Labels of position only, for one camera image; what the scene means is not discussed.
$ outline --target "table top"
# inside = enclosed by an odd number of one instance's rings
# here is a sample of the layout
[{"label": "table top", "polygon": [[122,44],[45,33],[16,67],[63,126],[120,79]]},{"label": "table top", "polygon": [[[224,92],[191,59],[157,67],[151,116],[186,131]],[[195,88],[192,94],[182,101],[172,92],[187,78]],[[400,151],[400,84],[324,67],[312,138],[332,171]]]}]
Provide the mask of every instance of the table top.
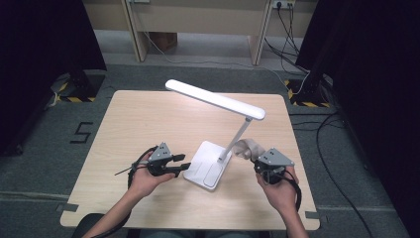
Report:
[{"label": "table top", "polygon": [[[265,110],[242,139],[266,150],[275,147],[295,163],[307,230],[315,204],[299,155],[284,99],[274,94],[221,93]],[[71,196],[75,212],[64,211],[61,225],[76,226],[87,213],[106,213],[127,190],[128,168],[145,150],[166,142],[174,155],[189,162],[203,141],[227,147],[245,118],[171,91],[117,91],[111,100]],[[233,156],[214,191],[181,175],[165,182],[133,209],[126,227],[164,229],[282,230],[285,225],[257,183],[254,164]]]}]

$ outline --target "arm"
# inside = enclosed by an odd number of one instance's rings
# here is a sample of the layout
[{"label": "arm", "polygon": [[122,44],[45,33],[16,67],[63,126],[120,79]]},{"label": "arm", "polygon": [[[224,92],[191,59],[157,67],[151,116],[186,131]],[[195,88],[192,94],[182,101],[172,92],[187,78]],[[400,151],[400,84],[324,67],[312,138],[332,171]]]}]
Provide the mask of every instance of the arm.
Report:
[{"label": "arm", "polygon": [[[298,182],[294,168],[287,167],[286,169],[296,178],[296,182]],[[285,173],[284,175],[287,178],[292,179],[288,173]],[[283,219],[284,224],[286,225],[288,237],[308,237],[305,227],[302,224],[302,220],[300,219],[295,207],[296,191],[293,186],[286,180],[281,180],[276,184],[267,184],[261,175],[256,174],[256,176],[269,204],[278,211]]]},{"label": "arm", "polygon": [[[146,154],[142,160],[147,160],[152,153]],[[147,169],[142,169],[143,167],[142,165],[138,166],[133,176],[133,182],[126,193],[83,237],[93,237],[112,229],[130,213],[143,197],[150,195],[159,184],[175,177],[174,174],[154,177]]]}]

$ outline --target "gray carpet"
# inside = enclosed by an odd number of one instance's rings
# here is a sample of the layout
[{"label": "gray carpet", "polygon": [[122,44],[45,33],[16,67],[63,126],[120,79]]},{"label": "gray carpet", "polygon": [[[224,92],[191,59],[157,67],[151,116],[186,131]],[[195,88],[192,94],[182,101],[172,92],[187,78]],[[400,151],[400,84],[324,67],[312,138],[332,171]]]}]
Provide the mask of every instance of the gray carpet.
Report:
[{"label": "gray carpet", "polygon": [[[267,70],[176,66],[108,65],[106,79],[92,103],[59,102],[46,110],[24,143],[24,154],[0,158],[0,237],[70,237],[73,228],[59,224],[60,204],[77,180],[113,93],[120,89],[165,90],[175,78],[216,92],[270,93],[286,96],[279,79]],[[279,72],[282,78],[296,78]],[[311,237],[368,237],[349,203],[332,183],[316,147],[316,130],[336,108],[287,105],[296,140],[321,215],[321,228]],[[352,144],[346,124],[336,115],[319,134],[325,163],[337,184],[359,209],[374,237],[408,237],[380,181],[366,169]],[[89,132],[86,143],[72,144]],[[284,237],[284,232],[273,232]]]}]

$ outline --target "person's left hand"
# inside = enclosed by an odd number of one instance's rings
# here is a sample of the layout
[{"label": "person's left hand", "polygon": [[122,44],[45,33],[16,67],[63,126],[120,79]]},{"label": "person's left hand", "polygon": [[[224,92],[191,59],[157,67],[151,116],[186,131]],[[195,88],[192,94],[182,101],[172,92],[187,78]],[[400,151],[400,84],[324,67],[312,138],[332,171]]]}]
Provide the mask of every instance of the person's left hand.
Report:
[{"label": "person's left hand", "polygon": [[[146,161],[152,155],[153,152],[149,152],[142,157],[142,161]],[[145,165],[138,165],[137,170],[133,175],[133,181],[129,187],[129,191],[132,192],[138,200],[145,196],[150,195],[155,188],[168,180],[175,177],[175,174],[164,174],[159,177],[151,175]]]}]

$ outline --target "desk lamp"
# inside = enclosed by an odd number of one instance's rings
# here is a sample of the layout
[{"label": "desk lamp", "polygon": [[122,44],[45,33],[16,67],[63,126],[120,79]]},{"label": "desk lamp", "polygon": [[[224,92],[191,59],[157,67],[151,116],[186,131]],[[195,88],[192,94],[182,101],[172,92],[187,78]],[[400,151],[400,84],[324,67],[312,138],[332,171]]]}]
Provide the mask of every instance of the desk lamp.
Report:
[{"label": "desk lamp", "polygon": [[204,141],[192,158],[191,166],[183,173],[187,180],[208,190],[214,190],[231,159],[233,146],[241,138],[253,119],[261,121],[264,118],[265,111],[256,106],[174,79],[167,81],[165,87],[168,90],[245,116],[244,124],[226,149],[211,142]]}]

